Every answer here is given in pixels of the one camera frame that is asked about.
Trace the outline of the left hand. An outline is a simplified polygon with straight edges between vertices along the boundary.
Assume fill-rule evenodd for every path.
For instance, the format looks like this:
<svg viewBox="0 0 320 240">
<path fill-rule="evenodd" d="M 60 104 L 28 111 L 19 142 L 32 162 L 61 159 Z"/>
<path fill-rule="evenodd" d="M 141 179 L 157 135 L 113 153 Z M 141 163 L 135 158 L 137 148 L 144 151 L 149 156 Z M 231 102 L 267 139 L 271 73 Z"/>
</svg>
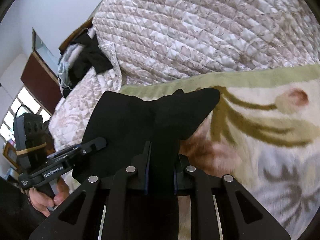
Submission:
<svg viewBox="0 0 320 240">
<path fill-rule="evenodd" d="M 29 199 L 32 206 L 37 211 L 48 217 L 50 215 L 48 208 L 59 206 L 69 196 L 69 186 L 62 178 L 57 180 L 56 190 L 57 195 L 55 195 L 54 198 L 50 198 L 46 194 L 37 191 L 37 189 L 31 188 L 29 190 Z"/>
</svg>

